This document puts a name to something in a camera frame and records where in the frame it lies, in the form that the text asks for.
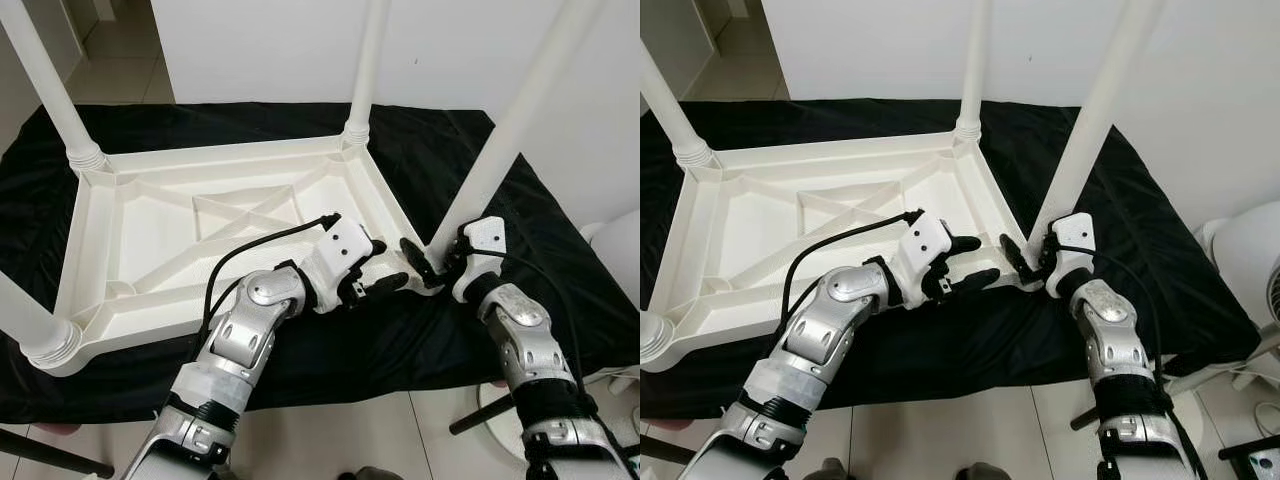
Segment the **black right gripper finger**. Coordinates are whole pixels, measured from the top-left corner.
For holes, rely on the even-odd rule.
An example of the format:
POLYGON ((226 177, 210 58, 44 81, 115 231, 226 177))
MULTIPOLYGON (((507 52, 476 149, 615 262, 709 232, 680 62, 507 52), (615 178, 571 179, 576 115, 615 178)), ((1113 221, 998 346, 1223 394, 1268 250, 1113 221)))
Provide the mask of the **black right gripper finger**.
POLYGON ((399 251, 404 261, 415 270, 420 279, 420 291, 439 291, 442 280, 431 265, 425 252, 410 238, 399 239, 399 251))
POLYGON ((1020 285, 1034 284, 1036 271, 1030 268, 1030 265, 1021 255, 1021 250, 1019 248, 1018 243, 1010 236, 1001 236, 1000 248, 1004 252, 1006 261, 1016 273, 1019 284, 1020 285))

